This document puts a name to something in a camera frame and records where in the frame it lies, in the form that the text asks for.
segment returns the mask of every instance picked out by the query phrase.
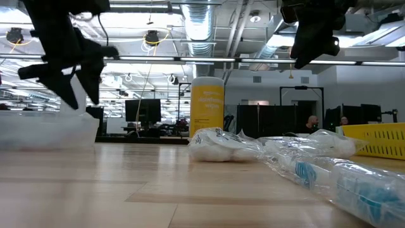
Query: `yellow label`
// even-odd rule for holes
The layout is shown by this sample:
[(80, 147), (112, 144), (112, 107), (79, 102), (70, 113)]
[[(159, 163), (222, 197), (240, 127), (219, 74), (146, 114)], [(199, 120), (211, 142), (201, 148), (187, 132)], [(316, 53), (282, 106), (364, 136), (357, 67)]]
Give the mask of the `yellow label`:
[(191, 89), (190, 137), (198, 129), (223, 128), (223, 87), (193, 86)]

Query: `ceiling light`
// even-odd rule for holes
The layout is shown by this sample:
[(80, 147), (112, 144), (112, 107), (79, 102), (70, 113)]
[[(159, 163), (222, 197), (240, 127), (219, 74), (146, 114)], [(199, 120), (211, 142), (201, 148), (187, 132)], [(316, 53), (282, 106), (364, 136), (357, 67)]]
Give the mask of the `ceiling light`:
[(364, 61), (363, 66), (383, 66), (383, 67), (405, 67), (403, 62), (389, 62), (389, 61)]
[(386, 45), (386, 47), (403, 47), (403, 46), (405, 46), (405, 36)]
[(295, 60), (277, 60), (277, 59), (241, 59), (243, 63), (295, 63)]
[(173, 57), (157, 57), (157, 56), (120, 56), (121, 60), (134, 61), (174, 61)]
[[(145, 8), (145, 4), (110, 4), (111, 8)], [(162, 8), (160, 5), (148, 4), (148, 8)], [(179, 6), (172, 6), (172, 9), (179, 10)]]
[(249, 16), (251, 16), (251, 22), (256, 23), (260, 22), (261, 17), (259, 16), (260, 11), (254, 10), (250, 13)]
[(207, 61), (207, 62), (234, 62), (234, 58), (190, 58), (183, 57), (180, 58), (180, 61)]
[(355, 65), (355, 61), (312, 60), (311, 64), (319, 65)]

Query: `silver duct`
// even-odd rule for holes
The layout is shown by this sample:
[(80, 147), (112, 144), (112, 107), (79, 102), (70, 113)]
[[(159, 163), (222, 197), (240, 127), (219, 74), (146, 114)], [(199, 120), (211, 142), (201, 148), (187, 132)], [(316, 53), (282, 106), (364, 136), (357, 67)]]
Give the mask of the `silver duct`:
[(112, 13), (168, 13), (168, 14), (182, 14), (179, 5), (167, 4), (110, 4)]
[[(185, 32), (189, 41), (211, 41), (213, 35), (214, 7), (209, 5), (182, 5)], [(189, 44), (190, 55), (193, 57), (210, 57), (213, 54), (212, 44)], [(194, 65), (196, 77), (212, 76), (211, 65)]]

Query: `computer monitor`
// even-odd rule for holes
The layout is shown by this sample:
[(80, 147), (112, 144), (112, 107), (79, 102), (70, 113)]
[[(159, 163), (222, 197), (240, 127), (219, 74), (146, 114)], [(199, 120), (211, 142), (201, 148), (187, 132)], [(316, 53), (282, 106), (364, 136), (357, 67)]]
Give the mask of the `computer monitor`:
[[(134, 122), (137, 118), (139, 100), (125, 101), (125, 120)], [(139, 108), (139, 122), (160, 122), (160, 99), (142, 99)]]
[(361, 104), (363, 113), (363, 121), (365, 124), (368, 122), (381, 122), (381, 106), (375, 104)]
[(340, 125), (340, 106), (334, 109), (327, 109), (325, 113), (325, 120), (323, 122), (323, 128), (335, 131), (335, 128)]
[(349, 125), (366, 124), (363, 121), (363, 109), (360, 106), (342, 106), (343, 117), (349, 121)]

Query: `clear plastic container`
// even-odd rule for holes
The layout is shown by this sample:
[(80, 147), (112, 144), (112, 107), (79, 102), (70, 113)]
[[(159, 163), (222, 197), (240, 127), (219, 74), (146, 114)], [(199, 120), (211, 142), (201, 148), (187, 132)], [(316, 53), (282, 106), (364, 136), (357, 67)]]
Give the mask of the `clear plastic container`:
[(50, 150), (91, 147), (99, 120), (88, 113), (0, 111), (0, 150)]

